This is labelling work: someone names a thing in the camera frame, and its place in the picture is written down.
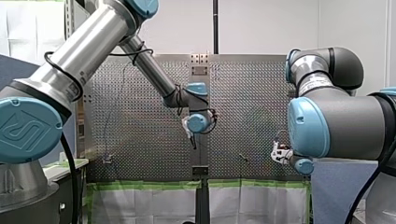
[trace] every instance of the white wall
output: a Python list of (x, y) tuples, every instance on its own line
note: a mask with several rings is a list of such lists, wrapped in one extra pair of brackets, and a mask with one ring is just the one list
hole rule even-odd
[(396, 2), (389, 0), (388, 83), (396, 86)]
[(320, 48), (354, 51), (364, 67), (358, 95), (379, 91), (387, 83), (388, 0), (320, 0)]
[(219, 0), (220, 54), (318, 47), (318, 0)]
[(0, 2), (0, 54), (42, 64), (64, 42), (64, 3)]
[(212, 0), (160, 0), (157, 15), (145, 21), (140, 36), (156, 53), (213, 51)]

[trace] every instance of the pegboard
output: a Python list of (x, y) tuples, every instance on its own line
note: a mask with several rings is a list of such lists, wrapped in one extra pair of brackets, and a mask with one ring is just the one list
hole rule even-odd
[[(210, 103), (219, 112), (209, 136), (209, 178), (283, 179), (297, 175), (273, 162), (274, 137), (287, 130), (289, 91), (283, 56), (211, 55)], [(280, 135), (288, 143), (287, 132)]]
[[(190, 55), (156, 58), (176, 83), (188, 83)], [(301, 178), (270, 158), (276, 132), (287, 129), (292, 86), (284, 80), (284, 59), (209, 56), (210, 107), (219, 112), (218, 127), (201, 147), (207, 150), (209, 178)], [(181, 126), (187, 109), (179, 117), (163, 106), (161, 96), (128, 59), (107, 59), (87, 84), (84, 99), (90, 182), (191, 180), (193, 149)], [(111, 162), (104, 162), (109, 156)]]

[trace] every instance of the green tape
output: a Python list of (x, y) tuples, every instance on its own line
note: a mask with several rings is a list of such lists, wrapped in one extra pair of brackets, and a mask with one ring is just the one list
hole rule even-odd
[(151, 190), (170, 190), (170, 189), (197, 189), (199, 181), (180, 181), (180, 182), (145, 182), (145, 181), (114, 181), (110, 183), (89, 184), (95, 190), (118, 190), (118, 189), (151, 189)]
[[(241, 186), (271, 187), (287, 189), (306, 189), (306, 218), (309, 220), (311, 184), (309, 181), (271, 181), (271, 180), (251, 180), (251, 179), (227, 179), (208, 180), (210, 188), (234, 188)], [(126, 190), (126, 189), (147, 189), (147, 190), (176, 190), (176, 189), (198, 189), (200, 181), (180, 181), (180, 182), (145, 182), (145, 181), (114, 181), (110, 183), (91, 183), (87, 185), (87, 206), (88, 224), (92, 224), (92, 203), (93, 193), (102, 190)]]
[(272, 188), (287, 188), (287, 189), (304, 189), (307, 187), (304, 181), (275, 181), (275, 180), (251, 180), (251, 179), (209, 180), (210, 188), (233, 188), (240, 186), (272, 187)]
[[(75, 159), (75, 165), (78, 166), (78, 165), (82, 164), (84, 161), (87, 161), (87, 159)], [(44, 168), (50, 168), (52, 166), (68, 168), (69, 162), (68, 161), (62, 161), (62, 162), (56, 161), (56, 162), (53, 162), (53, 163), (50, 163), (50, 164), (44, 166)]]
[(85, 198), (87, 202), (87, 216), (88, 216), (88, 224), (92, 224), (92, 204), (93, 204), (93, 192), (96, 189), (92, 185), (87, 186), (87, 196)]

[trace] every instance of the black cable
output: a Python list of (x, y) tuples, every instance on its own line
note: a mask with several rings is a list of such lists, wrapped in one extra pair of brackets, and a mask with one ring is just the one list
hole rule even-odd
[(190, 138), (191, 144), (192, 144), (192, 149), (197, 149), (197, 143), (195, 141), (195, 134), (192, 135), (192, 137)]
[(129, 64), (130, 63), (125, 64), (125, 66), (122, 68), (122, 83), (121, 83), (121, 87), (120, 87), (120, 90), (119, 90), (119, 92), (118, 92), (118, 94), (116, 96), (116, 100), (114, 101), (114, 105), (111, 106), (110, 112), (107, 115), (106, 122), (105, 122), (105, 128), (103, 130), (103, 137), (105, 138), (105, 160), (107, 160), (107, 136), (106, 136), (107, 126), (108, 126), (108, 123), (110, 122), (111, 115), (113, 114), (113, 111), (114, 111), (114, 109), (116, 107), (118, 99), (120, 98), (120, 95), (121, 95), (121, 93), (123, 91), (123, 88), (125, 86), (125, 70), (126, 70), (126, 68), (128, 67)]
[(72, 79), (72, 81), (77, 85), (78, 87), (78, 96), (73, 99), (73, 102), (79, 100), (79, 98), (82, 97), (82, 94), (84, 92), (84, 89), (82, 88), (81, 83), (78, 82), (78, 80), (73, 77), (72, 75), (70, 75), (70, 73), (64, 71), (58, 64), (54, 63), (51, 59), (50, 59), (50, 55), (53, 54), (53, 51), (48, 51), (44, 53), (44, 59), (46, 60), (47, 63), (49, 63), (49, 65), (52, 66), (52, 68), (60, 71), (61, 73), (63, 73), (65, 76), (67, 76), (68, 78)]
[(74, 163), (74, 158), (72, 154), (72, 150), (70, 149), (69, 144), (67, 143), (66, 137), (64, 133), (61, 136), (61, 143), (64, 147), (64, 154), (66, 154), (66, 158), (69, 162), (70, 167), (70, 175), (72, 177), (72, 194), (73, 194), (73, 212), (72, 212), (72, 224), (78, 224), (78, 179), (77, 179), (77, 171), (76, 165)]
[(218, 120), (215, 119), (215, 121), (213, 122), (212, 128), (211, 128), (209, 131), (207, 131), (207, 132), (205, 132), (205, 133), (201, 133), (201, 134), (209, 134), (209, 133), (213, 132), (213, 130), (216, 129), (216, 126), (217, 126), (217, 125), (218, 125)]
[(181, 116), (181, 114), (183, 113), (183, 105), (181, 104), (183, 98), (181, 95), (181, 87), (179, 84), (175, 84), (176, 88), (177, 88), (177, 95), (176, 95), (176, 103), (177, 103), (177, 115)]
[(109, 54), (110, 56), (116, 56), (116, 57), (124, 57), (124, 56), (134, 56), (134, 55), (138, 55), (140, 53), (146, 52), (146, 51), (150, 51), (151, 54), (154, 53), (153, 49), (141, 49), (139, 51), (133, 52), (133, 53), (125, 53), (125, 54), (116, 54), (116, 53), (111, 53)]
[(192, 93), (192, 92), (190, 92), (190, 91), (187, 91), (186, 89), (183, 89), (183, 91), (185, 91), (185, 92), (188, 93), (189, 95), (191, 95), (191, 96), (197, 98), (198, 100), (204, 102), (206, 105), (209, 105), (209, 102), (208, 102), (206, 99), (201, 98), (199, 95), (194, 94), (194, 93)]
[(388, 163), (390, 157), (393, 155), (395, 149), (396, 149), (396, 138), (393, 140), (392, 145), (390, 145), (389, 150), (387, 151), (387, 153), (384, 156), (384, 159), (378, 164), (378, 166), (376, 167), (373, 174), (370, 176), (370, 178), (367, 180), (367, 182), (361, 188), (361, 191), (359, 191), (358, 195), (356, 196), (355, 201), (353, 202), (353, 204), (350, 207), (349, 212), (346, 216), (345, 224), (349, 224), (352, 221), (353, 213), (355, 212), (356, 208), (358, 207), (358, 204), (361, 201), (361, 198), (363, 197), (363, 195), (367, 191), (367, 189), (370, 188), (370, 186), (373, 184), (375, 179), (379, 176), (382, 169), (387, 165), (387, 163)]
[(154, 53), (153, 49), (143, 49), (143, 47), (145, 46), (145, 41), (142, 41), (142, 43), (140, 44), (140, 46), (137, 48), (137, 51), (132, 52), (132, 53), (124, 53), (124, 54), (115, 54), (115, 53), (111, 53), (109, 54), (110, 56), (117, 56), (117, 57), (124, 57), (124, 56), (134, 56), (134, 58), (132, 59), (132, 64), (135, 66), (135, 62), (137, 59), (137, 56), (139, 56), (139, 54), (146, 52), (146, 51), (150, 51), (150, 54)]

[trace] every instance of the blue joint cap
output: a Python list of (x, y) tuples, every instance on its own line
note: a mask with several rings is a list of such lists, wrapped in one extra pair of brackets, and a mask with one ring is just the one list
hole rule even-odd
[(301, 175), (310, 175), (314, 172), (314, 163), (307, 159), (300, 159), (294, 163), (294, 169)]
[(382, 89), (380, 92), (394, 96), (396, 95), (396, 87), (386, 87)]
[(330, 132), (319, 107), (306, 97), (291, 100), (288, 109), (291, 148), (298, 155), (325, 157), (330, 150)]
[(50, 105), (26, 97), (0, 100), (0, 162), (38, 160), (59, 143), (63, 123)]
[(199, 96), (207, 96), (207, 88), (204, 82), (191, 82), (187, 85), (186, 91)]
[(158, 11), (158, 0), (126, 0), (144, 19), (152, 18)]
[(208, 125), (207, 118), (202, 114), (193, 114), (187, 120), (187, 127), (192, 133), (201, 133)]

